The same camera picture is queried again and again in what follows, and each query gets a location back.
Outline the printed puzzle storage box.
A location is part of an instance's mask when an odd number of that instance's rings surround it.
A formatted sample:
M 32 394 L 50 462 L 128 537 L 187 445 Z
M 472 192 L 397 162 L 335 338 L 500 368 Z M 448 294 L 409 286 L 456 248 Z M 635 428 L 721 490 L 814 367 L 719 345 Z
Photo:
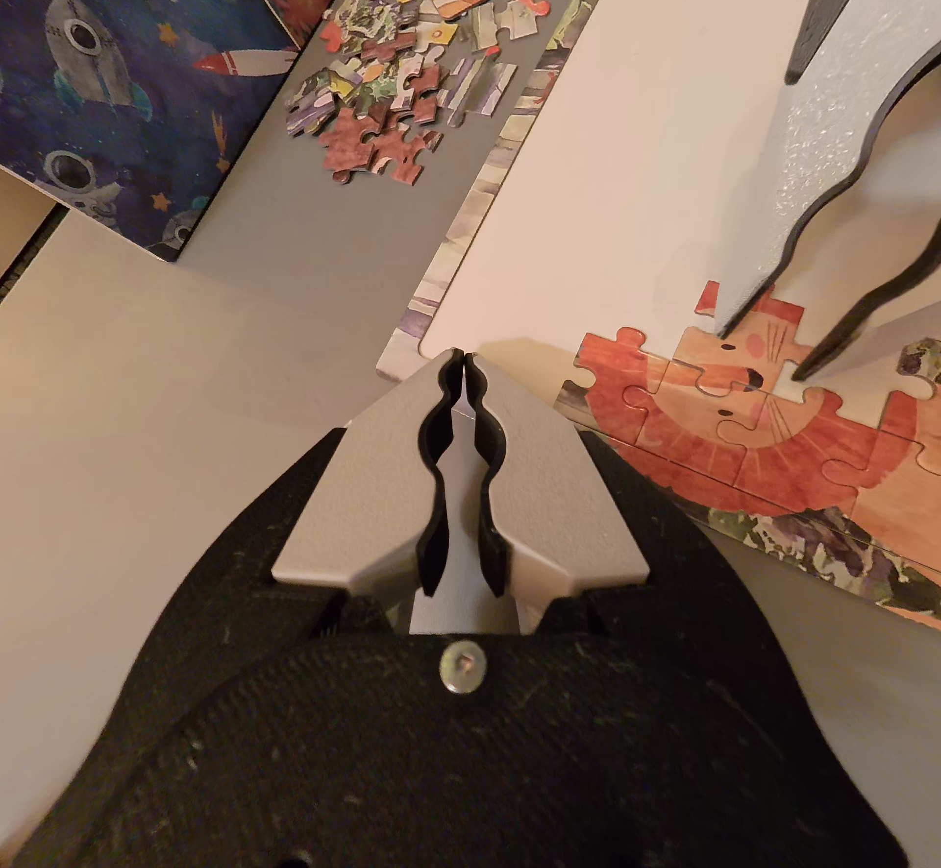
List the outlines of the printed puzzle storage box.
M 181 255 L 332 0 L 2 0 L 2 169 Z

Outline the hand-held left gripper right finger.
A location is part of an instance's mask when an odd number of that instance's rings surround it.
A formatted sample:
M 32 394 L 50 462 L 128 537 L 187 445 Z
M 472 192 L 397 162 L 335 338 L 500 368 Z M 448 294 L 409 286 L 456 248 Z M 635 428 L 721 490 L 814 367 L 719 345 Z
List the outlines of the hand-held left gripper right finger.
M 478 354 L 465 357 L 465 379 L 487 465 L 481 570 L 515 600 L 521 631 L 557 599 L 645 583 L 648 563 L 576 426 Z

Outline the joined orange puzzle pieces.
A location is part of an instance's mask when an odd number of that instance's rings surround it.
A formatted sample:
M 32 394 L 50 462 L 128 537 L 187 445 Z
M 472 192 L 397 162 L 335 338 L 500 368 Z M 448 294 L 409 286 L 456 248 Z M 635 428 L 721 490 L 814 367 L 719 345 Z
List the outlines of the joined orange puzzle pieces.
M 818 509 L 887 522 L 939 512 L 939 388 L 891 390 L 874 425 L 819 386 L 792 399 L 735 384 L 700 390 L 699 368 L 644 348 L 645 334 L 587 334 L 575 359 L 594 383 L 577 412 L 641 473 L 718 509 L 777 516 Z

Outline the puzzle frame tray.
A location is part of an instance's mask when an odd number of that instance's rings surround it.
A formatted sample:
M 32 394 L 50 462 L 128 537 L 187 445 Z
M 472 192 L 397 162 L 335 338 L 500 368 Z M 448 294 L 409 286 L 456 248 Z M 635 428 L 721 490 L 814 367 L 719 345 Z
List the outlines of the puzzle frame tray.
M 491 359 L 590 428 L 575 388 L 587 334 L 631 327 L 672 358 L 715 331 L 720 280 L 808 0 L 572 0 L 398 322 L 376 370 L 402 380 L 454 344 Z M 819 343 L 864 293 L 911 264 L 939 225 L 939 63 L 888 113 L 860 177 L 809 221 L 763 292 L 805 308 Z M 939 271 L 873 325 L 939 300 Z M 871 328 L 807 381 L 874 425 L 901 349 L 939 338 L 939 311 L 879 346 Z M 939 512 L 887 522 L 838 509 L 764 516 L 670 490 L 695 519 L 811 577 L 939 630 Z

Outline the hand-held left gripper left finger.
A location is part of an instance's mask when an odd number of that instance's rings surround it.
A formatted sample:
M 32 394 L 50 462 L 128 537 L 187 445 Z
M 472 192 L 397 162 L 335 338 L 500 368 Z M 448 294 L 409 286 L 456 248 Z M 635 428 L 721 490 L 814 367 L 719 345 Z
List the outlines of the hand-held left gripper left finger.
M 464 353 L 447 349 L 347 426 L 272 568 L 282 583 L 376 599 L 433 595 L 449 526 L 438 462 Z

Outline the white shelf unit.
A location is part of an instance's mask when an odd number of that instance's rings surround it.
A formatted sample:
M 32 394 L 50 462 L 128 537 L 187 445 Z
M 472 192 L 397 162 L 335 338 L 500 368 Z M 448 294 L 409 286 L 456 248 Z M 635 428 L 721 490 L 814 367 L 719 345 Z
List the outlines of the white shelf unit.
M 1 298 L 5 298 L 68 213 L 61 202 L 1 171 Z

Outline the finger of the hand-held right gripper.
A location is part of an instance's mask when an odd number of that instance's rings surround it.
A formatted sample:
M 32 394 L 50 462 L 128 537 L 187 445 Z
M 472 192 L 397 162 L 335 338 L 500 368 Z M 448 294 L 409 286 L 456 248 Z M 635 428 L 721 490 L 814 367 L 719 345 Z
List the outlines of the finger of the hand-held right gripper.
M 902 96 L 939 63 L 940 0 L 849 0 L 780 91 L 732 244 L 715 331 L 732 332 L 790 264 L 809 221 L 859 179 Z
M 872 322 L 872 317 L 879 310 L 907 296 L 931 276 L 937 274 L 939 266 L 940 226 L 937 225 L 916 259 L 899 274 L 861 296 L 794 369 L 792 380 L 807 381 L 822 372 L 837 361 L 855 342 L 864 337 L 871 328 L 876 331 L 872 336 L 874 342 L 883 346 L 888 344 L 889 337 L 913 331 L 917 321 L 925 321 L 932 312 L 937 313 L 939 311 L 938 299 L 920 308 L 902 312 L 889 321 L 876 325 Z

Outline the pile of puzzle pieces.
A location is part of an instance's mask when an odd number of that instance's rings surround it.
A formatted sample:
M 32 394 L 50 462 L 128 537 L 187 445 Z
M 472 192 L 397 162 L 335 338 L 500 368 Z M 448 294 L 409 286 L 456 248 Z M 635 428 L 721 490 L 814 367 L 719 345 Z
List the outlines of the pile of puzzle pieces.
M 291 136 L 316 136 L 336 183 L 381 174 L 412 185 L 418 157 L 468 114 L 490 117 L 517 67 L 500 61 L 500 33 L 534 36 L 545 0 L 336 0 L 320 39 L 335 59 L 286 101 Z

